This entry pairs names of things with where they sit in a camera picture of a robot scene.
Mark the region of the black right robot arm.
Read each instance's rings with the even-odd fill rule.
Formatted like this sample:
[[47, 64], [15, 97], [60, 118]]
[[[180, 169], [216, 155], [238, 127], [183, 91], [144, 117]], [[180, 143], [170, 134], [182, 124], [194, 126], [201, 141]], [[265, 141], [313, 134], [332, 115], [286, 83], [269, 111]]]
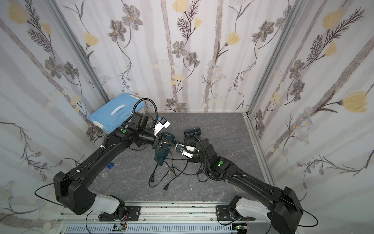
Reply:
[[218, 156], [208, 139], [200, 140], [196, 134], [185, 136], [184, 144], [195, 144], [188, 150], [204, 167], [205, 175], [215, 181], [226, 180], [261, 202], [267, 209], [265, 217], [280, 234], [294, 234], [303, 216], [296, 193], [289, 187], [283, 189], [267, 184], [246, 173], [235, 163]]

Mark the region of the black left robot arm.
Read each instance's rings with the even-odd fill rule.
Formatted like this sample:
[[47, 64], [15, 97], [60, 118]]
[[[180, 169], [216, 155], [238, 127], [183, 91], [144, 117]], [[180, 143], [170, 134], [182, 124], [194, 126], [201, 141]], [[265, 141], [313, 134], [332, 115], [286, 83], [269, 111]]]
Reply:
[[89, 187], [98, 174], [132, 144], [148, 144], [159, 150], [162, 135], [154, 132], [157, 120], [158, 116], [155, 116], [152, 126], [148, 127], [143, 114], [133, 111], [130, 117], [107, 135], [102, 145], [79, 166], [67, 173], [59, 172], [54, 176], [56, 200], [76, 215], [97, 211], [115, 220], [126, 216], [125, 202], [114, 196], [95, 194]]

